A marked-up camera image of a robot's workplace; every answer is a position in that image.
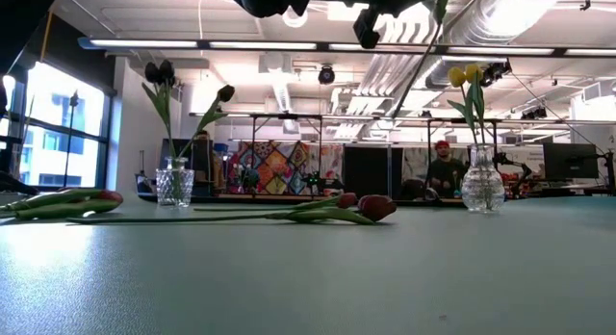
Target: red cap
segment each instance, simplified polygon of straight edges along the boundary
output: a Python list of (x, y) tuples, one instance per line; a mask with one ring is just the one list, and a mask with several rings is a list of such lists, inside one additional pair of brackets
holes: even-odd
[(438, 141), (434, 144), (434, 149), (437, 149), (441, 146), (449, 147), (449, 142), (446, 141)]

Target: ceiling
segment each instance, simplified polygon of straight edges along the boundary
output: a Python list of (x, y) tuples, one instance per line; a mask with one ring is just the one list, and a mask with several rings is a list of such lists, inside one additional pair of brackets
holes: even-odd
[[(451, 3), (450, 20), (471, 0)], [(606, 21), (616, 16), (616, 0), (593, 0), (585, 12), (580, 2), (558, 2), (536, 24), (512, 40), (517, 45), (592, 45), (613, 46), (616, 30)], [(201, 29), (199, 31), (199, 7)], [(97, 38), (139, 39), (258, 39), (311, 40), (356, 42), (350, 21), (327, 19), (326, 3), (313, 2), (308, 19), (300, 28), (288, 27), (280, 16), (257, 19), (244, 12), (231, 0), (58, 0), (54, 12), (88, 36)], [(511, 12), (515, 20), (518, 14)], [(271, 83), (258, 73), (259, 52), (222, 51), (151, 51), (140, 52), (141, 63), (163, 58), (186, 59), (199, 65), (207, 59), (209, 69), (223, 82), (237, 88), (237, 102), (262, 102), (273, 97)], [(301, 74), (289, 84), (291, 98), (310, 97), (329, 99), (335, 86), (356, 87), (370, 69), (372, 56), (333, 53), (289, 53), (293, 69)], [(567, 115), (569, 96), (593, 83), (594, 78), (616, 78), (616, 60), (556, 60), (511, 59), (518, 77), (535, 95), (549, 93), (548, 105), (560, 115)], [(322, 86), (317, 81), (321, 64), (333, 64), (337, 73), (335, 86)], [(178, 69), (185, 82), (198, 82), (204, 69)], [(446, 90), (437, 96), (439, 112), (447, 107), (447, 100), (461, 100), (457, 91)], [(518, 80), (507, 76), (485, 91), (490, 116), (506, 116), (512, 108), (520, 108), (533, 98)], [(405, 115), (416, 115), (413, 111)]]

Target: window frame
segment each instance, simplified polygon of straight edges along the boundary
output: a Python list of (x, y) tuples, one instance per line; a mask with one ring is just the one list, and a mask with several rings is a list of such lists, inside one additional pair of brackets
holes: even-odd
[[(51, 67), (54, 67), (56, 70), (61, 71), (64, 74), (67, 74), (69, 76), (72, 76), (75, 79), (78, 79), (79, 81), (82, 81), (83, 83), (87, 85), (90, 85), (98, 90), (102, 90), (104, 94), (104, 102), (103, 102), (103, 116), (101, 120), (100, 135), (96, 136), (96, 135), (89, 134), (89, 133), (86, 133), (86, 132), (83, 132), (77, 129), (71, 129), (69, 127), (64, 127), (62, 125), (48, 123), (48, 122), (45, 122), (45, 121), (42, 121), (40, 119), (33, 118), (33, 117), (30, 117), (30, 119), (28, 120), (27, 113), (26, 113), (26, 107), (27, 107), (27, 92), (28, 92), (29, 76), (28, 76), (28, 71), (24, 71), (23, 74), (21, 74), (22, 76), (20, 76), (19, 78), (15, 78), (15, 90), (13, 93), (13, 102), (9, 103), (11, 105), (10, 108), (12, 108), (12, 110), (10, 110), (4, 115), (4, 118), (7, 118), (9, 122), (11, 123), (9, 125), (9, 136), (17, 137), (22, 142), (24, 142), (24, 137), (23, 137), (24, 128), (26, 126), (26, 121), (28, 120), (28, 124), (32, 127), (39, 127), (49, 132), (66, 134), (69, 137), (81, 138), (84, 140), (91, 140), (91, 141), (97, 142), (98, 143), (98, 155), (96, 158), (94, 187), (98, 189), (104, 189), (107, 184), (107, 156), (109, 154), (109, 144), (110, 144), (109, 136), (110, 136), (110, 129), (111, 129), (112, 103), (113, 103), (116, 93), (111, 92), (108, 89), (101, 89), (99, 86), (96, 86), (95, 84), (88, 82), (87, 80), (82, 80), (76, 74), (66, 71), (66, 69), (62, 68), (61, 66), (57, 66), (56, 64), (49, 63), (49, 62), (43, 62), (43, 63)], [(70, 150), (68, 150), (65, 153), (66, 153), (66, 163), (68, 163), (69, 154), (71, 152)], [(42, 192), (53, 192), (62, 187), (66, 187), (68, 176), (70, 175), (67, 175), (65, 172), (63, 186), (34, 185), (32, 187)]]

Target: desk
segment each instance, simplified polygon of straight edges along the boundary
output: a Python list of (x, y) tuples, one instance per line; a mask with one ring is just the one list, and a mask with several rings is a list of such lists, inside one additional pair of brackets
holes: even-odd
[(576, 197), (378, 226), (1, 226), (0, 333), (614, 334), (615, 211)]

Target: red object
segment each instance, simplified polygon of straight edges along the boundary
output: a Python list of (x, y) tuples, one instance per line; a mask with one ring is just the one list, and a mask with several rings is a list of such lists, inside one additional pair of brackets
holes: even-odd
[(385, 195), (362, 196), (358, 206), (362, 216), (373, 221), (380, 221), (396, 211), (396, 203)]
[(357, 195), (355, 195), (355, 193), (344, 193), (340, 196), (340, 199), (338, 199), (336, 206), (341, 209), (348, 209), (349, 207), (355, 205), (356, 202)]
[(119, 204), (124, 202), (124, 198), (122, 194), (114, 191), (103, 190), (99, 195), (94, 196), (92, 199), (105, 199), (105, 200), (113, 200)]
[(444, 147), (449, 147), (449, 142), (446, 142), (446, 141), (437, 141), (437, 142), (434, 144), (434, 149), (437, 149), (437, 148), (439, 148), (439, 147), (441, 147), (441, 146), (444, 146)]

